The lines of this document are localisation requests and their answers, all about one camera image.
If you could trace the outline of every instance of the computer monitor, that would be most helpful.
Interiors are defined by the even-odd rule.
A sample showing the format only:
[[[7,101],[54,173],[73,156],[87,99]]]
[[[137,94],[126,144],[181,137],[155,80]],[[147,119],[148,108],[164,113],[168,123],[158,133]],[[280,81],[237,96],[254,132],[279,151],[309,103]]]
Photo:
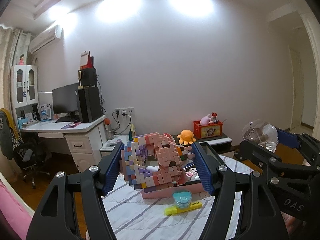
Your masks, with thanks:
[[[76,95],[78,86],[78,83],[74,83],[52,90],[53,113],[70,113],[71,115],[70,118],[64,118],[65,120],[62,120],[62,118],[61,120],[59,119],[57,122],[69,122],[74,121],[74,119],[78,119],[75,116],[75,112],[78,111]]]

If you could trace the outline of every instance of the striped bed sheet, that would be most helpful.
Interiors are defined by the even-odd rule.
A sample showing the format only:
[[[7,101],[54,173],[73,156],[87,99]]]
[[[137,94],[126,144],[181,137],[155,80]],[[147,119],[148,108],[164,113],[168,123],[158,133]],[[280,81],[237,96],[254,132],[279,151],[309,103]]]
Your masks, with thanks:
[[[231,158],[221,156],[233,171],[250,174],[252,169]],[[143,199],[119,174],[114,189],[102,198],[106,213],[118,240],[197,240],[208,219],[214,197],[207,192],[192,195],[201,201],[200,209],[165,216],[164,209],[172,206],[173,198]],[[234,237],[239,218],[241,192],[236,192],[232,219],[226,239]]]

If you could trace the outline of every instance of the black speaker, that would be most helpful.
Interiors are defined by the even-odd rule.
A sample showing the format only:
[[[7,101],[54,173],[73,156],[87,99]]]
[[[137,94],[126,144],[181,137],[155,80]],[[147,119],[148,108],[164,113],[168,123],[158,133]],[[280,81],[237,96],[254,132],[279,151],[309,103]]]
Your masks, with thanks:
[[[92,87],[98,86],[97,83],[97,70],[94,68],[85,68],[79,70],[81,74],[79,74],[79,85],[81,83],[81,86],[84,87]]]
[[[102,116],[99,88],[89,87],[77,91],[80,122],[93,122]]]

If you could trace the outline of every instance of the teal round container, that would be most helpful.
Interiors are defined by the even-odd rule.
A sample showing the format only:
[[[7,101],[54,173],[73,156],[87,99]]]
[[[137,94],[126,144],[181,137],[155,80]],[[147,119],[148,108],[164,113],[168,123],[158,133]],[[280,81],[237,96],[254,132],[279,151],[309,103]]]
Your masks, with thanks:
[[[191,204],[191,192],[189,191],[175,192],[172,197],[177,208],[184,209]]]

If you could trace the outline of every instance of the black computer tower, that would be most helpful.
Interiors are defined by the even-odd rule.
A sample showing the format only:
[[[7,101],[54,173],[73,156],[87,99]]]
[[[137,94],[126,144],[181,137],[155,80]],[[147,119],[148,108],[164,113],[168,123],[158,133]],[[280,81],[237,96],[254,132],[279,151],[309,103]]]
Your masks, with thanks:
[[[99,88],[89,87],[77,91],[80,122],[93,122],[102,116]]]

